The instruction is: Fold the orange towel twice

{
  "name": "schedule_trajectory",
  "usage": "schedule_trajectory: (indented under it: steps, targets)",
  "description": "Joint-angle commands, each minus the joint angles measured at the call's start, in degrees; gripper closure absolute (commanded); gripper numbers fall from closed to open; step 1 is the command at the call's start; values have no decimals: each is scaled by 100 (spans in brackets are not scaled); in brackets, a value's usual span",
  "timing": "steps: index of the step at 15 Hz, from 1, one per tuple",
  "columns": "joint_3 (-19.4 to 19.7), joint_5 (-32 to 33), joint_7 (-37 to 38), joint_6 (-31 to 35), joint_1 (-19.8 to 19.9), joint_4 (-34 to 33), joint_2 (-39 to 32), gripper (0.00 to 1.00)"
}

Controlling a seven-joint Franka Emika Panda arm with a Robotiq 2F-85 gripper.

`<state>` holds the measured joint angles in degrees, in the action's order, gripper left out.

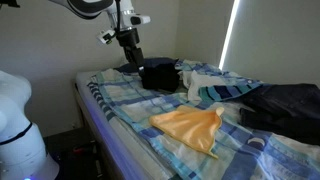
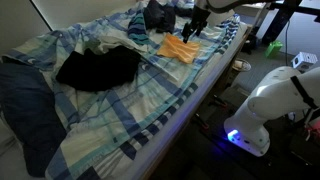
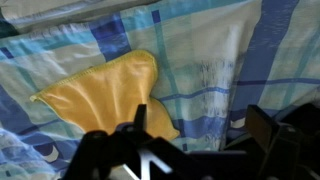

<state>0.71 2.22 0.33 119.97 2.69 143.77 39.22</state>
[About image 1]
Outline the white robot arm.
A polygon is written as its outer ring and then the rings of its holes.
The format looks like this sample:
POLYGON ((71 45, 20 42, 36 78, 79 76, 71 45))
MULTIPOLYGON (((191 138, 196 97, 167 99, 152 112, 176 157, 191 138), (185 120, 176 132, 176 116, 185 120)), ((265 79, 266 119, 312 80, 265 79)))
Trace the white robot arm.
MULTIPOLYGON (((108 14, 111 29, 98 35, 109 44, 117 39, 125 57, 140 75, 144 74, 142 49, 137 46, 137 27, 151 18, 135 12, 131 0, 50 0, 83 19, 108 14)), ((25 116, 31 97, 30 82, 0 71, 0 174, 1 180, 55 180, 59 165, 47 152, 38 126, 25 116)))

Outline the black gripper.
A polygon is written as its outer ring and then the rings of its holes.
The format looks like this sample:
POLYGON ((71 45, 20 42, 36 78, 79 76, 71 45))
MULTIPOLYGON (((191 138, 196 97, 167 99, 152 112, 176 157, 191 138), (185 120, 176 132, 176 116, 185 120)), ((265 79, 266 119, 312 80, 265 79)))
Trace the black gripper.
POLYGON ((119 45, 124 49, 126 59, 138 67, 140 77, 145 75, 144 57, 142 49, 137 46, 140 42, 138 31, 136 28, 131 30, 121 31, 117 34, 116 39, 119 45))

